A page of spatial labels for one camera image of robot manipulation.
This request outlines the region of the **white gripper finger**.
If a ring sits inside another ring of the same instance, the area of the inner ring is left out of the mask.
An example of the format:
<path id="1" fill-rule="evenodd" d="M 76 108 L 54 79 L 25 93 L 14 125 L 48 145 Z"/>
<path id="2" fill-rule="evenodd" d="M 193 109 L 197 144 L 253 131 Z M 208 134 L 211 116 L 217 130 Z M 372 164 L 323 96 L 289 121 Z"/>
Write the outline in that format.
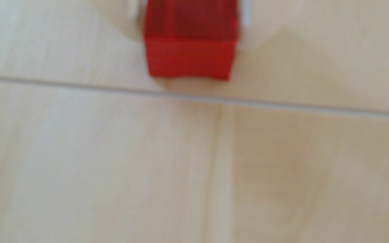
<path id="1" fill-rule="evenodd" d="M 284 25 L 283 0 L 239 0 L 238 4 L 238 51 L 259 47 Z"/>
<path id="2" fill-rule="evenodd" d="M 134 42 L 143 41 L 144 0 L 90 0 L 90 3 L 123 36 Z"/>

